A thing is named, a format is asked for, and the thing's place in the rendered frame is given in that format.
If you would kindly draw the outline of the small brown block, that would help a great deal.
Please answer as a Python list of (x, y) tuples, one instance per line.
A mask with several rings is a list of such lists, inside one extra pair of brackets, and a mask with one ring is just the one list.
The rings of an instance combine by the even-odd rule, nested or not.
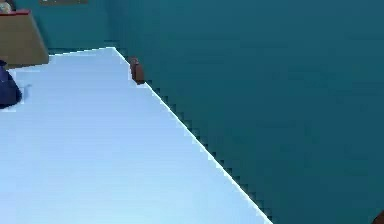
[(138, 84), (145, 83), (144, 71), (139, 60), (136, 57), (129, 58), (132, 79)]

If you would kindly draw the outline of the dark blue round object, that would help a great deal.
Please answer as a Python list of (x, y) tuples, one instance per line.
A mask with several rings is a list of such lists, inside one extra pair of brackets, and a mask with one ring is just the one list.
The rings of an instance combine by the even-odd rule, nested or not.
[(0, 60), (0, 109), (16, 105), (22, 99), (22, 92), (11, 74), (5, 69), (7, 63)]

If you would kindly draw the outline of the tan cabinet with red top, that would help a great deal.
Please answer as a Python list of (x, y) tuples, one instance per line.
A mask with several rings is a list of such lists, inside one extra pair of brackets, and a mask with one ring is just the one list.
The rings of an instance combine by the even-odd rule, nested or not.
[(0, 59), (9, 69), (49, 62), (48, 50), (30, 10), (0, 13)]

